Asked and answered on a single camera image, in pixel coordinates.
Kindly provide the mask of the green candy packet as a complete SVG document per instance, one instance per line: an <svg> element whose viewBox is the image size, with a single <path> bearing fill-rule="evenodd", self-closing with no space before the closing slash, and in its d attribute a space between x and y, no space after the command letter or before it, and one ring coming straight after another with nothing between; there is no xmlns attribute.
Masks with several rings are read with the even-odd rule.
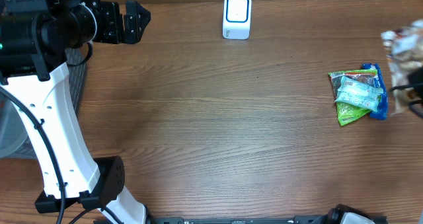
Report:
<svg viewBox="0 0 423 224"><path fill-rule="evenodd" d="M359 70L349 70L349 71L337 71L328 74L328 77L331 81L334 100L336 100L337 90L340 87L340 81L343 77L348 77L350 79L359 81L375 87L374 79L377 75L377 70L375 69L359 69ZM336 104L337 118L341 126L355 122L360 119L362 116L371 113L371 110L364 108L359 108L351 104L346 104L343 102L334 102Z"/></svg>

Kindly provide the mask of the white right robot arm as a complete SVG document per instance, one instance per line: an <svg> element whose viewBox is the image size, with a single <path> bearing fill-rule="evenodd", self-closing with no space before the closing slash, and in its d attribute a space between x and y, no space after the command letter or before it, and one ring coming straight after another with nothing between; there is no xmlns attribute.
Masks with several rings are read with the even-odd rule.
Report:
<svg viewBox="0 0 423 224"><path fill-rule="evenodd" d="M393 91L412 89L422 97L422 69L406 76L405 85L387 89L377 64L364 64L362 69L338 71L328 74L337 107L338 122L341 126L369 114L377 120L385 120L389 109L388 94ZM384 217L371 217L364 212L339 204L328 214L318 217L313 223L386 223Z"/></svg>

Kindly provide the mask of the beige nut snack bag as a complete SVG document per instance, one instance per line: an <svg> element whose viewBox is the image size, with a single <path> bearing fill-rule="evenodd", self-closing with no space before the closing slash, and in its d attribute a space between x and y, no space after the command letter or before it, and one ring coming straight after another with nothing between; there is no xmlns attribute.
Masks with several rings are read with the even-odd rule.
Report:
<svg viewBox="0 0 423 224"><path fill-rule="evenodd" d="M394 113L408 110L408 104L417 100L407 97L408 76L422 67L422 20L408 26L381 33L391 72L390 93L395 99Z"/></svg>

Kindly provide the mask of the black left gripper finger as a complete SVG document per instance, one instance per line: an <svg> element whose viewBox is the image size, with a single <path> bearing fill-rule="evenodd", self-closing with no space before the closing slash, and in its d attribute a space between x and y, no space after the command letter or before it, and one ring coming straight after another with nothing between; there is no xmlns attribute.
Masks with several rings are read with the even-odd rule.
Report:
<svg viewBox="0 0 423 224"><path fill-rule="evenodd" d="M141 41L141 37L145 28L142 26L126 26L124 30L123 43L137 44Z"/></svg>
<svg viewBox="0 0 423 224"><path fill-rule="evenodd" d="M126 28L145 28L151 20L151 13L137 1L126 1L124 22Z"/></svg>

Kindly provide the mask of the teal snack packet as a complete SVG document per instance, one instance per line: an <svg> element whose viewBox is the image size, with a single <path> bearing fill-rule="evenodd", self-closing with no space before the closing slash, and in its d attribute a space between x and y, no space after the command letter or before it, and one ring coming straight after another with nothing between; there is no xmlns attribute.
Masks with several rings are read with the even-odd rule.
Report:
<svg viewBox="0 0 423 224"><path fill-rule="evenodd" d="M383 94L382 88L343 77L337 90L335 102L343 102L377 112L381 94Z"/></svg>

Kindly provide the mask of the blue snack packet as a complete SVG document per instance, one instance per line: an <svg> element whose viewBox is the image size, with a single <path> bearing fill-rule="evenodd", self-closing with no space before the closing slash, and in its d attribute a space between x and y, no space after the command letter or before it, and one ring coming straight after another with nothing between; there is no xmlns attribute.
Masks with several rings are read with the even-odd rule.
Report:
<svg viewBox="0 0 423 224"><path fill-rule="evenodd" d="M377 63L363 63L363 69L375 69L377 75L374 79L374 85L376 88L381 89L382 93L379 97L379 104L376 112L371 112L370 117L377 120L386 120L389 108L387 89L383 80L383 75L380 66Z"/></svg>

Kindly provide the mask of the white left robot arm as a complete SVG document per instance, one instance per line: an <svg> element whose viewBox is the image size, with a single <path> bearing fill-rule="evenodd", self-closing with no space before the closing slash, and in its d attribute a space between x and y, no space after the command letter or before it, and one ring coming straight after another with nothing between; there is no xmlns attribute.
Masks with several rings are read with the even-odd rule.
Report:
<svg viewBox="0 0 423 224"><path fill-rule="evenodd" d="M109 223L152 223L149 210L126 188L123 160L93 158L83 139L69 88L66 50L94 42L136 44L151 13L136 1L120 13L102 0L3 0L1 93L24 124L43 174L40 213L80 203Z"/></svg>

